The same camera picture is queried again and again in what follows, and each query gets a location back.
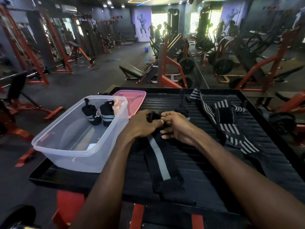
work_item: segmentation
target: ribbed black surface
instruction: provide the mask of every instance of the ribbed black surface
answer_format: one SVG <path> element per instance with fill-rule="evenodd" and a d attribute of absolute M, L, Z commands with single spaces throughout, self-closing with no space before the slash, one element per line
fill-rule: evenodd
<path fill-rule="evenodd" d="M 112 92 L 114 93 L 121 89 L 128 88 L 116 88 Z M 166 88 L 135 89 L 147 92 L 147 96 L 140 110 L 151 109 L 157 112 L 171 111 L 174 110 L 175 106 L 181 101 L 179 90 Z M 190 89 L 185 90 L 187 95 L 190 95 L 191 92 L 192 90 Z M 242 102 L 246 101 L 245 96 L 236 90 L 204 89 L 202 90 L 202 93 L 205 94 L 204 101 L 209 105 L 227 99 L 232 104 L 241 106 L 241 100 Z M 216 137 L 216 129 L 201 113 L 201 105 L 193 101 L 189 104 L 186 103 L 186 108 L 189 110 L 190 121 L 219 141 Z M 258 149 L 269 158 L 269 162 L 274 169 L 277 170 L 276 182 L 305 203 L 305 183 L 283 153 L 289 157 L 290 161 L 293 162 L 292 164 L 294 167 L 303 175 L 302 167 L 299 165 L 298 160 L 293 156 L 290 157 L 292 153 L 287 153 L 287 151 L 289 151 L 287 144 L 280 140 L 280 136 L 276 134 L 272 127 L 270 127 L 263 117 L 255 110 L 254 106 L 248 103 L 247 108 L 255 115 L 255 118 L 248 111 L 238 114 L 238 119 L 243 121 L 240 127 L 246 133 L 248 139 L 251 142 L 256 143 Z M 270 138 L 274 140 L 283 153 Z M 177 209 L 178 207 L 181 212 L 209 215 L 208 218 L 204 217 L 205 226 L 207 228 L 215 228 L 215 225 L 219 225 L 219 228 L 242 228 L 246 223 L 245 218 L 236 214 L 225 213 L 240 212 L 238 203 L 207 159 L 199 154 L 194 148 L 183 145 L 177 141 L 169 141 L 169 143 L 171 143 L 170 149 L 173 151 L 177 166 L 185 180 L 184 188 L 186 193 L 197 203 L 196 207 L 182 207 L 176 205 L 174 208 Z M 46 187 L 87 194 L 93 187 L 98 175 L 99 174 L 95 173 L 82 173 L 58 168 L 46 159 L 31 174 L 30 180 L 38 185 Z M 144 161 L 143 150 L 139 147 L 139 143 L 133 145 L 128 158 L 123 199 L 145 205 L 156 203 L 161 208 L 169 208 L 169 211 L 173 209 L 173 205 L 161 203 L 159 195 L 153 192 L 147 165 Z M 205 208 L 218 210 L 220 212 L 211 213 L 211 211 L 204 210 Z"/>

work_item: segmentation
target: plastic container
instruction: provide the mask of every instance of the plastic container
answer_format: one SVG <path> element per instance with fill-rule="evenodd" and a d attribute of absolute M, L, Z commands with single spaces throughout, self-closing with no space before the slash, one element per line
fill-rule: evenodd
<path fill-rule="evenodd" d="M 122 96 L 87 96 L 99 107 L 114 100 L 115 118 L 109 127 L 92 125 L 81 108 L 84 98 L 59 116 L 33 140 L 35 150 L 42 152 L 61 168 L 100 173 L 114 147 L 117 136 L 128 123 L 127 99 Z"/>
<path fill-rule="evenodd" d="M 142 105 L 146 92 L 136 90 L 120 90 L 113 94 L 114 96 L 123 96 L 127 99 L 127 110 L 129 119 L 137 113 Z"/>

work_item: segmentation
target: finger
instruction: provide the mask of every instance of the finger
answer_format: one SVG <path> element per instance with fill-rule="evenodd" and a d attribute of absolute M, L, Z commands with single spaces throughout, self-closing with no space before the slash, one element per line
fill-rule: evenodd
<path fill-rule="evenodd" d="M 173 132 L 172 127 L 167 127 L 167 128 L 160 131 L 161 134 L 166 134 L 166 133 L 170 133 L 170 132 Z"/>
<path fill-rule="evenodd" d="M 151 111 L 149 109 L 145 109 L 145 110 L 142 110 L 142 111 L 138 111 L 137 114 L 143 114 L 143 115 L 148 115 L 149 113 L 151 113 Z"/>
<path fill-rule="evenodd" d="M 151 124 L 153 125 L 154 129 L 157 129 L 164 124 L 164 121 L 163 120 L 153 120 Z"/>
<path fill-rule="evenodd" d="M 173 122 L 173 115 L 167 115 L 165 117 L 161 117 L 162 120 L 164 121 L 170 121 L 170 122 Z"/>
<path fill-rule="evenodd" d="M 167 116 L 167 115 L 174 115 L 176 112 L 174 112 L 174 111 L 169 111 L 169 112 L 162 112 L 161 113 L 161 116 L 162 117 L 165 117 L 165 116 Z"/>
<path fill-rule="evenodd" d="M 170 138 L 175 138 L 174 134 L 165 134 L 161 136 L 162 139 L 170 139 Z"/>

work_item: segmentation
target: gym floor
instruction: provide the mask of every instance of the gym floor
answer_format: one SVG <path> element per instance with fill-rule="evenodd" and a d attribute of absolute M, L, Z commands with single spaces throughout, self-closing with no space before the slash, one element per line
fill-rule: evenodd
<path fill-rule="evenodd" d="M 98 57 L 96 66 L 87 68 L 88 63 L 80 60 L 78 65 L 72 65 L 73 74 L 52 73 L 48 75 L 50 86 L 41 84 L 26 84 L 24 92 L 42 107 L 55 110 L 63 106 L 66 110 L 81 100 L 85 96 L 97 95 L 104 92 L 111 85 L 121 87 L 154 87 L 153 84 L 136 84 L 135 80 L 125 80 L 124 73 L 119 65 L 122 62 L 130 63 L 140 70 L 146 68 L 145 57 L 154 60 L 152 52 L 146 54 L 144 47 L 149 47 L 149 43 L 136 43 L 132 46 L 121 46 L 119 49 L 112 49 L 111 54 Z M 276 53 L 276 48 L 268 49 L 265 56 Z M 305 61 L 302 54 L 299 59 Z M 226 84 L 219 84 L 212 75 L 210 65 L 200 68 L 200 75 L 204 77 L 209 88 L 227 89 Z M 277 83 L 270 92 L 276 91 L 300 91 L 303 89 L 305 77 L 304 69 L 290 75 L 287 83 Z M 193 87 L 204 88 L 196 79 Z M 272 107 L 278 107 L 281 100 L 272 101 Z M 39 111 L 21 112 L 16 115 L 19 128 L 37 135 L 52 120 L 45 121 L 46 113 Z M 44 155 L 37 152 L 33 159 L 21 168 L 16 168 L 18 158 L 20 158 L 29 148 L 30 144 L 15 136 L 3 136 L 0 138 L 0 215 L 9 208 L 19 204 L 29 204 L 36 208 L 37 216 L 35 224 L 43 228 L 55 228 L 52 225 L 51 217 L 56 211 L 56 190 L 34 185 L 28 180 L 30 173 L 44 160 Z M 133 204 L 123 204 L 120 228 L 129 228 L 129 221 L 132 215 Z"/>

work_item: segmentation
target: forearm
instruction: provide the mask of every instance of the forearm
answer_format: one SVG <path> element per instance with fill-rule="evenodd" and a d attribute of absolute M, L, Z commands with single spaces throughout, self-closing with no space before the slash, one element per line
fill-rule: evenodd
<path fill-rule="evenodd" d="M 196 147 L 222 176 L 255 226 L 305 227 L 305 206 L 292 194 L 228 152 L 204 131 L 193 130 Z"/>
<path fill-rule="evenodd" d="M 120 134 L 89 196 L 70 226 L 117 228 L 120 219 L 125 168 L 133 140 Z"/>

